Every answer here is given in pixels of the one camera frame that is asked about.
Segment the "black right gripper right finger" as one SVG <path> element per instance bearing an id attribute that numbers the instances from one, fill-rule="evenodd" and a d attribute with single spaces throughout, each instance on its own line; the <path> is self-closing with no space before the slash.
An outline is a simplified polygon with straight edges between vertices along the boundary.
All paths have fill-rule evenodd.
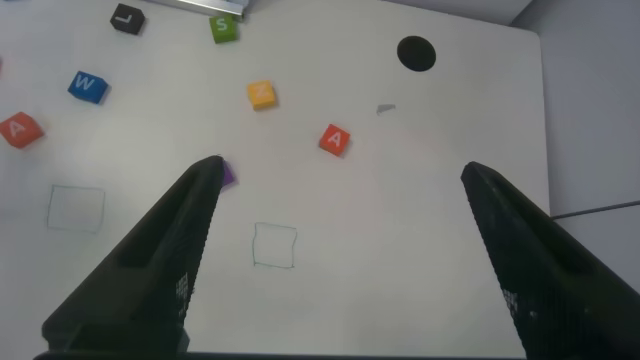
<path id="1" fill-rule="evenodd" d="M 527 358 L 638 358 L 638 292 L 497 171 L 461 181 Z"/>

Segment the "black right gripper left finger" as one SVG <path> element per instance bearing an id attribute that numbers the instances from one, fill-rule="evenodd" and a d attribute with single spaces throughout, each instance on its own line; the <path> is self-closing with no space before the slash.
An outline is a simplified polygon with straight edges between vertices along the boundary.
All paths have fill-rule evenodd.
<path id="1" fill-rule="evenodd" d="M 177 353 L 224 180 L 224 160 L 192 164 L 48 317 L 50 351 Z"/>

